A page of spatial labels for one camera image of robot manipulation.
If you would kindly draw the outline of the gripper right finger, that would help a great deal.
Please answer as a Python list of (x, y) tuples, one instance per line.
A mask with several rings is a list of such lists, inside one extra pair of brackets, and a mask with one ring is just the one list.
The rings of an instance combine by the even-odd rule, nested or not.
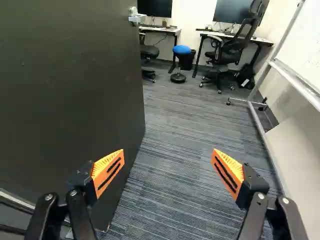
[(245, 211), (237, 239), (259, 240), (268, 221), (274, 240), (306, 240), (297, 204), (286, 196), (272, 198), (270, 186), (247, 162), (239, 163), (214, 149), (211, 164), (235, 201)]

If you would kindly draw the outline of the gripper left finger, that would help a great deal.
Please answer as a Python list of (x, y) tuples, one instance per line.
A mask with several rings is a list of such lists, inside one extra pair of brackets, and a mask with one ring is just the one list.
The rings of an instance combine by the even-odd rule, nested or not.
[(96, 240), (98, 236), (88, 209), (98, 201), (124, 165), (123, 149), (95, 162), (86, 162), (72, 176), (64, 203), (59, 203), (59, 195), (55, 192), (38, 198), (24, 239), (58, 240), (62, 224), (68, 217), (75, 240)]

